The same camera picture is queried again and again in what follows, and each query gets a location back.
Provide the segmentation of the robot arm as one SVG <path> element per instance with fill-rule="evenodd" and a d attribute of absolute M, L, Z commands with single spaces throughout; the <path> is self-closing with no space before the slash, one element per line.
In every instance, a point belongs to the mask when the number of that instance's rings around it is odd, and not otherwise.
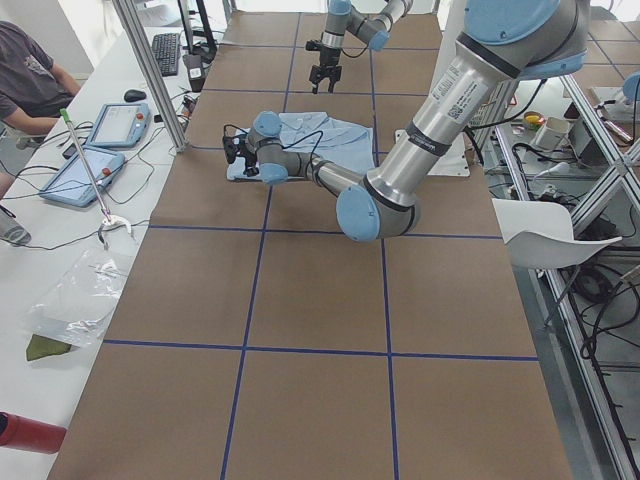
<path fill-rule="evenodd" d="M 382 165 L 364 175 L 314 152 L 286 150 L 272 111 L 223 138 L 226 158 L 243 158 L 246 175 L 270 185 L 305 178 L 325 188 L 337 198 L 341 230 L 355 241 L 401 236 L 420 218 L 416 189 L 494 88 L 578 71 L 589 21 L 586 1 L 467 2 L 455 57 Z"/>
<path fill-rule="evenodd" d="M 328 92 L 334 91 L 341 80 L 344 37 L 352 34 L 365 48 L 381 51 L 390 38 L 394 24 L 405 17 L 413 7 L 413 1 L 391 0 L 373 16 L 366 16 L 348 0 L 333 0 L 328 3 L 324 30 L 319 39 L 308 40 L 306 51 L 318 52 L 319 63 L 311 67 L 309 81 L 312 93 L 317 94 L 321 82 L 329 80 Z"/>

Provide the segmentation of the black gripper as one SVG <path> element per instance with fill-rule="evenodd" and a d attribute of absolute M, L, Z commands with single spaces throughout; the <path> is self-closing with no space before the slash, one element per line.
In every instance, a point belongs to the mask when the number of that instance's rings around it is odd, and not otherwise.
<path fill-rule="evenodd" d="M 223 127 L 222 144 L 228 163 L 228 176 L 257 176 L 259 174 L 257 156 L 246 143 L 248 131 L 231 124 Z"/>
<path fill-rule="evenodd" d="M 333 93 L 336 84 L 341 80 L 342 67 L 339 65 L 339 61 L 342 48 L 326 46 L 320 40 L 308 40 L 305 50 L 320 54 L 319 64 L 312 66 L 309 75 L 312 93 L 318 93 L 319 83 L 324 79 L 329 80 L 328 92 Z"/>

